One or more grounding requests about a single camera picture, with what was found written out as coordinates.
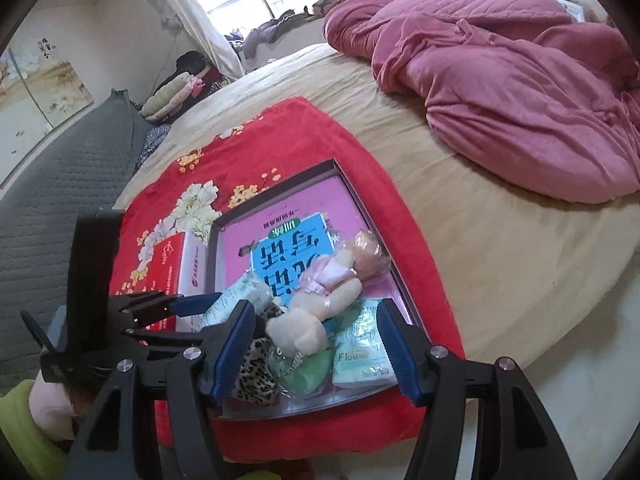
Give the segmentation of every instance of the floor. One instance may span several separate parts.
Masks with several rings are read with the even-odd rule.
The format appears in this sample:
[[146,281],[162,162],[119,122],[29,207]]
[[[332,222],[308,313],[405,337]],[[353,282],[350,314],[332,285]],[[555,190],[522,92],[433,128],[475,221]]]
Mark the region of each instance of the floor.
[[[640,250],[616,286],[562,341],[526,369],[580,480],[600,480],[640,420]],[[477,405],[467,406],[456,480],[470,478]],[[317,480],[401,480],[414,441],[372,455],[313,459]]]

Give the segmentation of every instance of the stuffed toy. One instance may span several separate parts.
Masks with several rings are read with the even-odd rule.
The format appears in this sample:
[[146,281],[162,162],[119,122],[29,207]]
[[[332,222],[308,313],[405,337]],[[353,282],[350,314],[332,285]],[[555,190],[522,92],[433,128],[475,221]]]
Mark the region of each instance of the stuffed toy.
[[359,232],[331,256],[321,255],[300,274],[288,312],[270,319],[266,332],[282,355],[306,357],[328,345],[322,322],[343,312],[358,299],[362,282],[388,269],[377,238]]

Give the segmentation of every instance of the silver bolt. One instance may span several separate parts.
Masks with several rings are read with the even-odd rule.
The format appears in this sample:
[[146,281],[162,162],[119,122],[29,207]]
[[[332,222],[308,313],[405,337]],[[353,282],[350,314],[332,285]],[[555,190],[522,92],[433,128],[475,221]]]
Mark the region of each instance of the silver bolt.
[[501,357],[500,359],[498,359],[498,366],[503,370],[509,372],[516,367],[516,361],[514,361],[510,357]]
[[182,355],[185,357],[185,359],[193,361],[194,359],[197,359],[202,355],[202,350],[200,350],[197,346],[190,346],[184,352],[182,352]]
[[431,350],[429,350],[429,353],[436,359],[442,359],[449,355],[449,350],[442,345],[434,345],[431,347]]
[[131,359],[123,359],[116,366],[119,372],[128,372],[133,368],[133,361]]

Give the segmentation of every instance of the white tissue packet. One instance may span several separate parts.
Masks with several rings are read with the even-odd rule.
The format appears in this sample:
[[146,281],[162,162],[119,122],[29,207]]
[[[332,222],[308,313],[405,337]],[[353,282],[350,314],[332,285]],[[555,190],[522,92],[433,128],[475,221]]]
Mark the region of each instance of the white tissue packet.
[[207,309],[202,319],[202,326],[224,323],[240,300],[250,301],[255,313],[261,314],[272,299],[271,287],[255,272],[248,270]]
[[341,388],[396,384],[396,375],[382,344],[376,323],[376,309],[382,298],[363,298],[350,309],[361,313],[346,330],[335,335],[332,382]]

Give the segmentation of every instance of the pink blanket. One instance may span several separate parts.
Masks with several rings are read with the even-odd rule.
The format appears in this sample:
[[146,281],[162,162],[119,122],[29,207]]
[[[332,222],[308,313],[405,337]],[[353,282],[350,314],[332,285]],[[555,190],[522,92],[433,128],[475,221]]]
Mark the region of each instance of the pink blanket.
[[586,203],[640,189],[638,65],[607,25],[572,23],[555,0],[348,0],[324,35],[518,186]]

